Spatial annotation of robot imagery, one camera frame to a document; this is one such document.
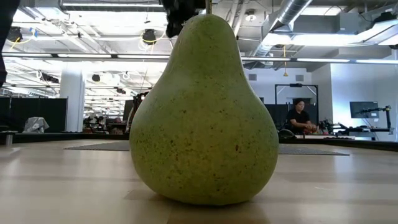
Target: pear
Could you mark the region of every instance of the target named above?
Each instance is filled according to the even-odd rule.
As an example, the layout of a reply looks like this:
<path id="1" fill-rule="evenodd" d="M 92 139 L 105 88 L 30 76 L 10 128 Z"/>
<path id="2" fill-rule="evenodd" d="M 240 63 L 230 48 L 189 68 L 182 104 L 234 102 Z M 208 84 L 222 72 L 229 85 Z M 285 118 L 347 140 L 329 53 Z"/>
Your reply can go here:
<path id="1" fill-rule="evenodd" d="M 132 121 L 131 156 L 153 191 L 198 205 L 250 200 L 270 179 L 278 137 L 243 72 L 228 23 L 191 18 Z"/>

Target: wall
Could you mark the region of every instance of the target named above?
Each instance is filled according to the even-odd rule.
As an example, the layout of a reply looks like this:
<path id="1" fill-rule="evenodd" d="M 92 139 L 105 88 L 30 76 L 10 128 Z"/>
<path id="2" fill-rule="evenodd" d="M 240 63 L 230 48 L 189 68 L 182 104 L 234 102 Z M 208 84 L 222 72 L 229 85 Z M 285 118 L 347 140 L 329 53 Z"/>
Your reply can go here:
<path id="1" fill-rule="evenodd" d="M 258 97 L 264 97 L 264 104 L 275 103 L 275 84 L 297 83 L 296 75 L 304 75 L 304 82 L 299 83 L 311 84 L 311 73 L 308 73 L 305 68 L 288 68 L 289 76 L 287 77 L 284 77 L 284 73 L 283 68 L 278 71 L 265 68 L 245 70 L 246 78 L 248 74 L 257 74 L 257 81 L 249 81 L 249 84 Z M 278 94 L 278 104 L 292 102 L 292 98 L 315 98 L 315 96 L 307 88 L 286 87 Z"/>
<path id="2" fill-rule="evenodd" d="M 350 101 L 376 101 L 380 108 L 392 107 L 391 123 L 397 127 L 398 73 L 394 65 L 331 64 L 331 89 L 333 98 L 333 122 L 346 126 L 366 125 L 362 119 L 351 119 Z M 387 127 L 385 112 L 379 119 L 369 119 L 373 126 Z M 378 133 L 382 141 L 396 141 L 397 135 Z"/>
<path id="3" fill-rule="evenodd" d="M 330 64 L 324 65 L 311 74 L 312 84 L 318 85 L 319 120 L 333 121 Z"/>
<path id="4" fill-rule="evenodd" d="M 78 62 L 64 64 L 60 98 L 68 98 L 66 131 L 82 131 L 85 102 L 85 78 Z"/>

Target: black shirt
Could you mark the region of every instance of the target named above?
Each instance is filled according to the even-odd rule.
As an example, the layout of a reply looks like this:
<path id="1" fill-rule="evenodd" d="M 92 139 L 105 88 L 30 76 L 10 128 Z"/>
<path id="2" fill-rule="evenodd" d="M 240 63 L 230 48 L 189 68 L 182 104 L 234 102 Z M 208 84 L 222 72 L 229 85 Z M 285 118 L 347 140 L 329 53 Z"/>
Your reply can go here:
<path id="1" fill-rule="evenodd" d="M 292 126 L 293 131 L 298 131 L 300 128 L 294 127 L 293 124 L 290 122 L 291 119 L 295 119 L 296 122 L 305 124 L 307 121 L 310 120 L 310 116 L 307 112 L 301 111 L 298 113 L 296 109 L 291 109 L 286 116 L 287 122 Z"/>

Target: gray mat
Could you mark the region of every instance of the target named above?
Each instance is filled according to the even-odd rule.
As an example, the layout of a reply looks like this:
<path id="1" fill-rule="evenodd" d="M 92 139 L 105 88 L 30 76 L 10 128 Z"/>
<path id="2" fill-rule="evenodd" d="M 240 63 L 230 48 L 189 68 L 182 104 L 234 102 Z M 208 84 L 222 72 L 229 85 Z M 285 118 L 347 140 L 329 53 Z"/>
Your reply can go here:
<path id="1" fill-rule="evenodd" d="M 103 144 L 94 144 L 89 146 L 68 147 L 65 149 L 74 150 L 104 150 L 104 151 L 130 151 L 129 141 L 111 142 Z M 288 155 L 331 155 L 331 156 L 349 156 L 339 152 L 328 152 L 318 149 L 309 149 L 307 147 L 296 147 L 280 145 L 279 154 Z"/>

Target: person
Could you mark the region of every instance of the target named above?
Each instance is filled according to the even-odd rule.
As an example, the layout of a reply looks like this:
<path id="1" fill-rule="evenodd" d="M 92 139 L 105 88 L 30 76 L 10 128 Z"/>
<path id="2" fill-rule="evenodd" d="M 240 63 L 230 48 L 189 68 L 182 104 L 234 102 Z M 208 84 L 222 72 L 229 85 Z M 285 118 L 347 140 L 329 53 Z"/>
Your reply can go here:
<path id="1" fill-rule="evenodd" d="M 286 116 L 286 120 L 290 125 L 290 130 L 295 134 L 301 134 L 305 131 L 315 131 L 317 126 L 311 123 L 310 116 L 304 111 L 304 100 L 301 98 L 295 99 L 293 105 L 294 108 L 291 109 Z"/>

